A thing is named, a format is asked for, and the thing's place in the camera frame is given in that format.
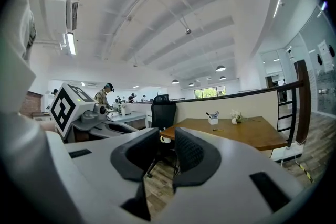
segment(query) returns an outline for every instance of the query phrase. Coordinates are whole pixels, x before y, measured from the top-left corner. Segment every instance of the air conditioner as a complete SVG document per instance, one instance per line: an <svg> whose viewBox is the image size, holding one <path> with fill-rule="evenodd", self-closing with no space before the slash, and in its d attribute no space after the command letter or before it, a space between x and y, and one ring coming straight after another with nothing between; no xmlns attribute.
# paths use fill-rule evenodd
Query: air conditioner
<svg viewBox="0 0 336 224"><path fill-rule="evenodd" d="M53 40L64 42L64 34L77 28L78 1L46 0L46 23Z"/></svg>

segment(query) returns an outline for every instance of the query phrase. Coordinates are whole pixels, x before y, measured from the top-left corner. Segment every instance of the fluorescent light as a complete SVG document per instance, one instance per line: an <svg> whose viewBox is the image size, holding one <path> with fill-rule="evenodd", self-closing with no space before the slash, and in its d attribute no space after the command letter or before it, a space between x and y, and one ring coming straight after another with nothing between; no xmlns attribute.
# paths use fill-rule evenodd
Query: fluorescent light
<svg viewBox="0 0 336 224"><path fill-rule="evenodd" d="M226 68L224 67L224 66L218 66L217 68L216 68L216 71L217 72L222 72L222 71L224 71Z"/></svg>
<svg viewBox="0 0 336 224"><path fill-rule="evenodd" d="M70 52L72 55L76 55L74 35L73 33L68 33L67 36L68 36Z"/></svg>
<svg viewBox="0 0 336 224"><path fill-rule="evenodd" d="M281 1L281 0L278 0L277 8L275 9L273 18L277 15L277 11L278 11L278 8L279 8L279 5L280 5L280 1Z"/></svg>
<svg viewBox="0 0 336 224"><path fill-rule="evenodd" d="M325 10L327 6L328 6L327 1L323 1L323 5L321 7L321 10Z"/></svg>

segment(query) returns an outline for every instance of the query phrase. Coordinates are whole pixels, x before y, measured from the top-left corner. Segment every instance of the wooden table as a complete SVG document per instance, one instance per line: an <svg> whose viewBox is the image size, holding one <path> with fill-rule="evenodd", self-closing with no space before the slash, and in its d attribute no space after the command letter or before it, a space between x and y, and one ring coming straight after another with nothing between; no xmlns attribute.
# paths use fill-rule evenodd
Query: wooden table
<svg viewBox="0 0 336 224"><path fill-rule="evenodd" d="M253 117L233 125L231 119L218 120L210 125L205 119L185 119L184 121L160 132L164 137L175 140L175 128L184 127L248 144L260 151L273 150L287 145L286 140L263 117Z"/></svg>

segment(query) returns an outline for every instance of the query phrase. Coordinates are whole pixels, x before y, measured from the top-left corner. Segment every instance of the man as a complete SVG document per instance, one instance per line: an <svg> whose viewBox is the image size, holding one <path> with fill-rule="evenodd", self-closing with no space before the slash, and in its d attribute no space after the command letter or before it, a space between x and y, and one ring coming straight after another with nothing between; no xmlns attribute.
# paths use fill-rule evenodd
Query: man
<svg viewBox="0 0 336 224"><path fill-rule="evenodd" d="M107 101L107 94L111 91L114 92L113 85L110 83L107 83L102 90L97 92L97 94L94 96L94 99L99 104L104 105L107 109L112 109L112 106L110 106L109 102Z"/></svg>
<svg viewBox="0 0 336 224"><path fill-rule="evenodd" d="M131 95L128 97L128 102L129 102L129 103L134 103L134 98L135 98L135 97L137 97L136 94L134 94L134 93L131 94Z"/></svg>

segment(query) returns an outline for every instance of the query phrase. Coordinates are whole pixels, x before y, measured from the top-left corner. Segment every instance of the window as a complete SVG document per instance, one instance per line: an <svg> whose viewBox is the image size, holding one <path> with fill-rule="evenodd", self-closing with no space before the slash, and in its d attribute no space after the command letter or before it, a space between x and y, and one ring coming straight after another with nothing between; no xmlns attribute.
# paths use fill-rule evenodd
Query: window
<svg viewBox="0 0 336 224"><path fill-rule="evenodd" d="M217 96L224 96L224 95L226 95L225 86L217 87Z"/></svg>
<svg viewBox="0 0 336 224"><path fill-rule="evenodd" d="M205 88L200 90L195 90L195 99L217 97L226 95L225 86Z"/></svg>

